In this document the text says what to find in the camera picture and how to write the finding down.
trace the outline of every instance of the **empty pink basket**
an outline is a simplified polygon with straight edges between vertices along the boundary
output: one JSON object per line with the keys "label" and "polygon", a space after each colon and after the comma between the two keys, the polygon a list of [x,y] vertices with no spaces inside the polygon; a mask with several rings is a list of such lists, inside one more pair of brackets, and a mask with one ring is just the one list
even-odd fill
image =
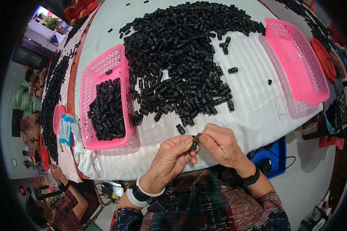
{"label": "empty pink basket", "polygon": [[[125,46],[117,45],[94,59],[82,73],[80,89],[80,126],[83,145],[88,150],[104,150],[122,147],[128,144],[135,133],[132,123],[132,102],[130,97],[129,67],[125,57]],[[122,111],[124,114],[126,136],[111,141],[98,141],[91,120],[87,116],[89,105],[97,97],[96,85],[106,80],[120,77]]]}
{"label": "empty pink basket", "polygon": [[322,67],[309,42],[294,25],[264,18],[266,38],[279,58],[289,80],[293,96],[316,105],[329,98]]}

